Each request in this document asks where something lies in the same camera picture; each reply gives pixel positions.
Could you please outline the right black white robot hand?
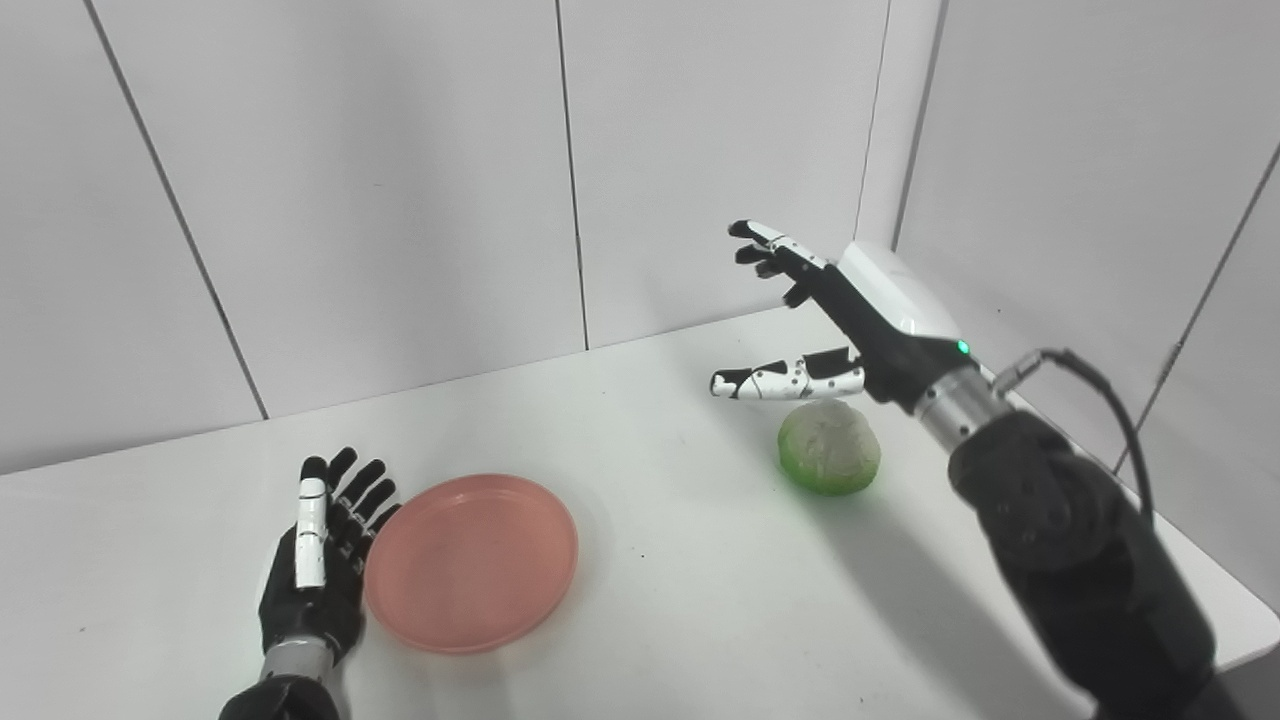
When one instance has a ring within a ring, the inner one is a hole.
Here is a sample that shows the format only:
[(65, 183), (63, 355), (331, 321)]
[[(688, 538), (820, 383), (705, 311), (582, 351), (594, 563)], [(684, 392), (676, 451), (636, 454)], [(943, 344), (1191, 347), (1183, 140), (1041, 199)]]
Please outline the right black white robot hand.
[(813, 301), (850, 341), (847, 348), (805, 354), (795, 361), (721, 369), (709, 380), (710, 395), (732, 400), (800, 400), (869, 395), (878, 404), (896, 404), (913, 414), (929, 388), (946, 375), (978, 364), (959, 337), (913, 334), (882, 313), (873, 299), (887, 290), (902, 296), (887, 274), (852, 279), (790, 236), (751, 219), (730, 224), (730, 236), (746, 240), (735, 261), (751, 264), (756, 275), (786, 275), (792, 287), (786, 307)]

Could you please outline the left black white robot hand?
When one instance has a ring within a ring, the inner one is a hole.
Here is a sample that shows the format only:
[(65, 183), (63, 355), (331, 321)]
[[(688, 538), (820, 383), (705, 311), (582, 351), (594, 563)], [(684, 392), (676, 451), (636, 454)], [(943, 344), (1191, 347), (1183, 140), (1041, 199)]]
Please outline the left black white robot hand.
[(339, 662), (364, 634), (369, 556), (401, 505), (384, 461), (357, 461), (352, 447), (303, 460), (296, 523), (278, 541), (259, 602), (264, 651), (310, 638)]

